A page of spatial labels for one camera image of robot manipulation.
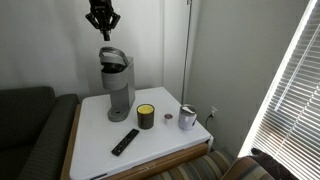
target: white tabletop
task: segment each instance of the white tabletop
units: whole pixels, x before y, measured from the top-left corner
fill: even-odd
[[[140,104],[152,104],[155,107],[154,126],[151,129],[138,127],[136,108]],[[83,100],[70,169],[71,179],[91,179],[100,175],[101,178],[108,177],[205,142],[211,137],[198,122],[190,131],[178,127],[180,103],[162,87],[136,91],[134,104],[124,121],[109,121],[107,113],[110,107],[109,95]],[[164,123],[167,113],[173,115],[173,123]],[[132,128],[140,133],[120,156],[111,154],[111,150]]]

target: couch armrest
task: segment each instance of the couch armrest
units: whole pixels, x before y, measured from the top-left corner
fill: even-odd
[[[76,95],[57,98],[19,179],[59,179],[78,103]]]
[[[256,179],[271,180],[274,179],[266,170],[264,170],[255,160],[249,157],[237,159],[222,179]]]

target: cup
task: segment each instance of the cup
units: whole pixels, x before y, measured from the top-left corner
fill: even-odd
[[[154,107],[151,104],[141,104],[137,107],[138,126],[141,129],[150,129],[154,122]]]
[[[180,107],[178,126],[185,131],[189,131],[196,123],[196,118],[196,108],[190,104],[184,104]]]
[[[173,116],[172,116],[172,114],[165,114],[165,115],[164,115],[164,123],[165,123],[166,125],[170,125],[170,124],[172,124],[172,122],[173,122]]]

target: window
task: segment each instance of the window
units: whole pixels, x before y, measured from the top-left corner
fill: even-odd
[[[239,156],[256,147],[320,179],[320,2],[311,0]]]

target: electrical outlet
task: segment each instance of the electrical outlet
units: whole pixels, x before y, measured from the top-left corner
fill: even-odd
[[[212,106],[212,109],[211,109],[212,117],[214,117],[214,115],[216,114],[217,111],[218,111],[218,109],[216,109],[215,107]]]

